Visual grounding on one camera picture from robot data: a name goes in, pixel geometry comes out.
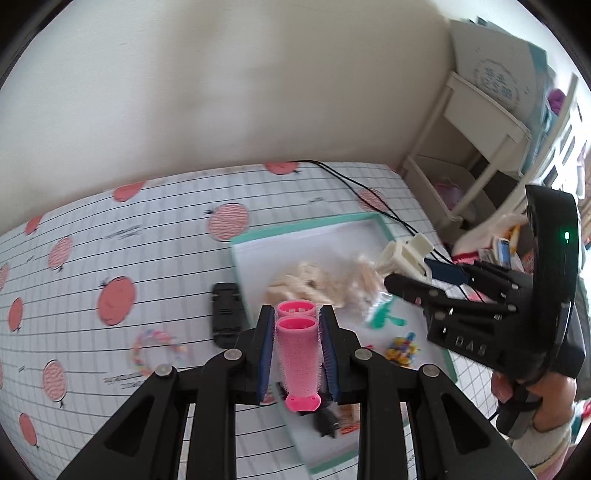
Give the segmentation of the colourful block toy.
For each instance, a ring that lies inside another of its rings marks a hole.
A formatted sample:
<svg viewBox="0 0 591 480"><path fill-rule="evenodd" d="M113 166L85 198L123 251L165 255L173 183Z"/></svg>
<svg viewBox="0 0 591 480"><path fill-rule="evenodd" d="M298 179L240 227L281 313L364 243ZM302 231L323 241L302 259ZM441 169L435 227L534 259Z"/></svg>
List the colourful block toy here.
<svg viewBox="0 0 591 480"><path fill-rule="evenodd" d="M409 332L405 337L398 336L394 338L388 349L386 350L386 358L396 365L409 368L420 351L416 342L416 335L414 332Z"/></svg>

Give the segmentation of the cream bedside shelf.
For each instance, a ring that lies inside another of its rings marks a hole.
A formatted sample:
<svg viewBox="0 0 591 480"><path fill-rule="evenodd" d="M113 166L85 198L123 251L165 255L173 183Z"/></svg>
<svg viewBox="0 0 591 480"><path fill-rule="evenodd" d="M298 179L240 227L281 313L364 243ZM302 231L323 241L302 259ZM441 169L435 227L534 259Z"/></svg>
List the cream bedside shelf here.
<svg viewBox="0 0 591 480"><path fill-rule="evenodd" d="M558 111L545 50L480 20L450 24L456 67L403 163L440 238L525 208L525 187L584 197L586 147L571 76Z"/></svg>

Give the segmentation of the orange snack packet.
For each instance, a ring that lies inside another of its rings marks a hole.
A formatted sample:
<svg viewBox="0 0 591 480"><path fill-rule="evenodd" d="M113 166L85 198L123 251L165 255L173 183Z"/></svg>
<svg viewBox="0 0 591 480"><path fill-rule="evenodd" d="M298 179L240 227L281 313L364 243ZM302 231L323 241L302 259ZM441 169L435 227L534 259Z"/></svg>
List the orange snack packet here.
<svg viewBox="0 0 591 480"><path fill-rule="evenodd" d="M359 404L339 405L339 433L348 435L360 429L361 408Z"/></svg>

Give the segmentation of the cream lace scrunchie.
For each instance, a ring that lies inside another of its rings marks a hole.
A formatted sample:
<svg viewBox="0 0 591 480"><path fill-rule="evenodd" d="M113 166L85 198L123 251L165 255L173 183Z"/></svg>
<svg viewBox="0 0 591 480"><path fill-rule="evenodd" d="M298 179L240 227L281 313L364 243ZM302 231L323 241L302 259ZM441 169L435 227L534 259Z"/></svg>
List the cream lace scrunchie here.
<svg viewBox="0 0 591 480"><path fill-rule="evenodd" d="M301 262L273 279L264 297L271 305L290 300L307 300L315 305L346 305L346 286L328 271L310 262Z"/></svg>

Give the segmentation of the smartphone on stand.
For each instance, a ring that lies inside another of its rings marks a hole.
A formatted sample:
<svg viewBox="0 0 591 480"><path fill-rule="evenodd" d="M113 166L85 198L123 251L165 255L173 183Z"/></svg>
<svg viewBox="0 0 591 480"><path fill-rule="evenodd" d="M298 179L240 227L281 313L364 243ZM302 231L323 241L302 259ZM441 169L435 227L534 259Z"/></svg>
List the smartphone on stand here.
<svg viewBox="0 0 591 480"><path fill-rule="evenodd" d="M506 238L495 238L493 241L493 253L496 263L504 268L511 268L511 246Z"/></svg>

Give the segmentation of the teal cardboard tray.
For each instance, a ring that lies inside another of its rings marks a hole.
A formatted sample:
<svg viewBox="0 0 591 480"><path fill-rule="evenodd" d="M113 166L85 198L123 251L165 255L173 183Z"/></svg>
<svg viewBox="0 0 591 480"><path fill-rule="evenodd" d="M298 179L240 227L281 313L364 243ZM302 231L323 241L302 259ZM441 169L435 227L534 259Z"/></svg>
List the teal cardboard tray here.
<svg viewBox="0 0 591 480"><path fill-rule="evenodd" d="M339 326L363 347L387 356L394 348L411 369L438 365L457 378L450 354L430 343L420 308L386 293L375 266L394 235L376 213L300 221L235 237L230 242L249 322L264 305L310 300L331 305Z"/></svg>

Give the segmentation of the pomegranate grid bedsheet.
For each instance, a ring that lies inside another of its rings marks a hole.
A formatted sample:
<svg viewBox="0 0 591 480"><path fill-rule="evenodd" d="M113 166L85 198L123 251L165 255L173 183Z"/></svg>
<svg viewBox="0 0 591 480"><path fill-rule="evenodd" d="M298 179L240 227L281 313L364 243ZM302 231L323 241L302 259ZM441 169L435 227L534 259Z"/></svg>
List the pomegranate grid bedsheet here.
<svg viewBox="0 0 591 480"><path fill-rule="evenodd" d="M130 184L1 237L1 424L28 473L54 479L141 385L138 360L179 369L216 352L211 289L235 279L230 242L263 227L397 214L435 229L384 165L270 164Z"/></svg>

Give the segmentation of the pink hair roller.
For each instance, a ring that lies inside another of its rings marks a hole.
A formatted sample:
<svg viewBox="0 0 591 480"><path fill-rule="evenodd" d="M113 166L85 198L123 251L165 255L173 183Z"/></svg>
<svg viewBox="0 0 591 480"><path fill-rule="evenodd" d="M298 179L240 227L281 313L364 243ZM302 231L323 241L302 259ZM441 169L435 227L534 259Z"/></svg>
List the pink hair roller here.
<svg viewBox="0 0 591 480"><path fill-rule="evenodd" d="M317 306L308 300L287 300L277 305L276 341L287 409L318 410L322 403L318 394L322 349Z"/></svg>

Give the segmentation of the cream square hair clip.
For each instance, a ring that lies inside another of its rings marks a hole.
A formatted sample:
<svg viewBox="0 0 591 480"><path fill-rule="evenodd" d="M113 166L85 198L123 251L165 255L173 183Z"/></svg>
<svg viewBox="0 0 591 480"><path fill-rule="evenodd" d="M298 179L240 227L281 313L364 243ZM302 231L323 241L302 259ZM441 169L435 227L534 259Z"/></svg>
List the cream square hair clip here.
<svg viewBox="0 0 591 480"><path fill-rule="evenodd" d="M377 272L386 277L392 273L431 282L433 273L426 263L426 257L434 251L434 245L419 233L408 241L392 240L383 250L378 262Z"/></svg>

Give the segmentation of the green plastic hair clips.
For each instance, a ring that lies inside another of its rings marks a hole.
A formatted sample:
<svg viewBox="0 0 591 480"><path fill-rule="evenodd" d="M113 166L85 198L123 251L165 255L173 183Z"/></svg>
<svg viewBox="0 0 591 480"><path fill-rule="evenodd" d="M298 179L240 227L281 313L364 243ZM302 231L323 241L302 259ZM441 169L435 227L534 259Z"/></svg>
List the green plastic hair clips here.
<svg viewBox="0 0 591 480"><path fill-rule="evenodd" d="M392 307L396 303L394 297L383 299L378 302L369 313L368 325L372 329L382 329L388 322L403 327L407 321L392 314Z"/></svg>

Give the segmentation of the black claw hair clip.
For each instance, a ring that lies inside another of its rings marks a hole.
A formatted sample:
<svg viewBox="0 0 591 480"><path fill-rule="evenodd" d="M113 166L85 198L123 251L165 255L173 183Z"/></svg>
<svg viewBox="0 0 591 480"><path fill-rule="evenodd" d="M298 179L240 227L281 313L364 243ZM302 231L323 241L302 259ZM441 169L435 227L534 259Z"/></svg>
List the black claw hair clip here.
<svg viewBox="0 0 591 480"><path fill-rule="evenodd" d="M339 417L337 414L332 412L331 408L329 408L331 404L331 400L325 396L322 396L321 405L318 406L317 410L300 412L298 415L311 415L312 426L314 427L315 431L317 431L321 437L328 436L332 439L335 439L339 431Z"/></svg>

